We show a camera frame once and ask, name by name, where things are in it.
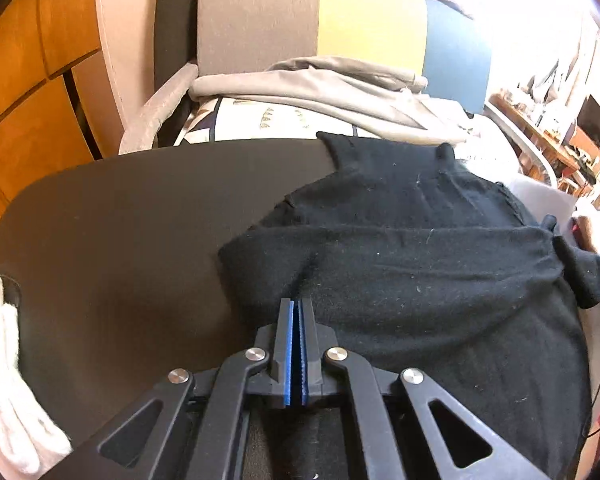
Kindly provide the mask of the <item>dark navy knit sweater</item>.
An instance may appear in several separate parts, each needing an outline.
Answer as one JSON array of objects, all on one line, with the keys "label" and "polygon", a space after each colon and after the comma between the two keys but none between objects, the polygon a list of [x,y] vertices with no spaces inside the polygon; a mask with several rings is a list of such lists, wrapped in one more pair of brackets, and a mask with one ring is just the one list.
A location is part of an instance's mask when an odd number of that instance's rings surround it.
[{"label": "dark navy knit sweater", "polygon": [[280,300],[311,299],[347,349],[420,368],[562,478],[591,418],[579,313],[600,302],[600,256],[448,144],[322,141],[335,171],[220,249],[235,307],[260,327]]}]

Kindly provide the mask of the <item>white cloth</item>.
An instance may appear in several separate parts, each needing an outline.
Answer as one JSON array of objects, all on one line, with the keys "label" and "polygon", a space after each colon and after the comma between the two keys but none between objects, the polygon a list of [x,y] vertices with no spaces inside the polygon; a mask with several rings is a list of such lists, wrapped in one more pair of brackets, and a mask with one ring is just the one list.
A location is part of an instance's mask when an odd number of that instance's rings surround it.
[{"label": "white cloth", "polygon": [[72,451],[19,367],[18,310],[5,299],[0,277],[0,474],[5,479],[38,479]]}]

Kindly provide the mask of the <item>white printed cushion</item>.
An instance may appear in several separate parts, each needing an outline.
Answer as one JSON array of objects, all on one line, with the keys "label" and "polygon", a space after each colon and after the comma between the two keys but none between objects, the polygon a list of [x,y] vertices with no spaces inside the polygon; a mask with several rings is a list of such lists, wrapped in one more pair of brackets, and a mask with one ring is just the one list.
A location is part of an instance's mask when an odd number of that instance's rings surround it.
[{"label": "white printed cushion", "polygon": [[[421,96],[420,108],[441,130],[435,134],[417,128],[427,144],[438,145],[452,134],[456,158],[471,172],[492,182],[520,174],[521,164],[506,135],[482,115],[470,117],[460,103]],[[313,110],[232,98],[212,99],[186,119],[174,144],[250,139],[314,139],[319,132],[377,139],[378,134]]]}]

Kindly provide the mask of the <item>wooden desk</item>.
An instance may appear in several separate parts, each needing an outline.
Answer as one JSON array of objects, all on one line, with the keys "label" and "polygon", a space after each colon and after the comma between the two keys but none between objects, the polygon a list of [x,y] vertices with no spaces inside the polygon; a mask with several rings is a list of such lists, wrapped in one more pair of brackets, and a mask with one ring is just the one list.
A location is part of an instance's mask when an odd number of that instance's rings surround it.
[{"label": "wooden desk", "polygon": [[494,93],[484,103],[484,112],[491,118],[516,148],[524,174],[550,186],[558,185],[564,174],[570,177],[580,169],[577,159],[544,133],[500,94]]}]

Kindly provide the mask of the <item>black television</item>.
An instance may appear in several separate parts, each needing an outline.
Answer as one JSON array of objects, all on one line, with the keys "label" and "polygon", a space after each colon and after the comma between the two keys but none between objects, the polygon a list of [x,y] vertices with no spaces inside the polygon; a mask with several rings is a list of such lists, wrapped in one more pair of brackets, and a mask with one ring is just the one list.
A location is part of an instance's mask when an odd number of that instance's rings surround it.
[{"label": "black television", "polygon": [[600,104],[594,96],[584,100],[576,123],[596,145],[600,145]]}]

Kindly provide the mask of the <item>wooden wardrobe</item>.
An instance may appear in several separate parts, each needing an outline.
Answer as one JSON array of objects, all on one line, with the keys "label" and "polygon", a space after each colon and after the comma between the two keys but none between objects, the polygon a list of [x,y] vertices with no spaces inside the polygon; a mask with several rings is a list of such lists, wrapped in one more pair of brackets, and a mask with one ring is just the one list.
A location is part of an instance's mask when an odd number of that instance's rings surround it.
[{"label": "wooden wardrobe", "polygon": [[9,0],[0,13],[0,219],[32,182],[117,154],[122,130],[96,0]]}]

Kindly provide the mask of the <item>grey hoodie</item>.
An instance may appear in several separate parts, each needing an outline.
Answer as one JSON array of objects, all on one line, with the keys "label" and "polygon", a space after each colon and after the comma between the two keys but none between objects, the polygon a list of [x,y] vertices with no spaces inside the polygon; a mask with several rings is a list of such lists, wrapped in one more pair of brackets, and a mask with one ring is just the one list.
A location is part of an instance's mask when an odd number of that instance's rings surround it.
[{"label": "grey hoodie", "polygon": [[381,139],[419,145],[461,144],[468,133],[437,114],[422,92],[428,80],[410,68],[309,56],[263,72],[194,79],[193,98],[233,98],[303,108],[347,122]]}]

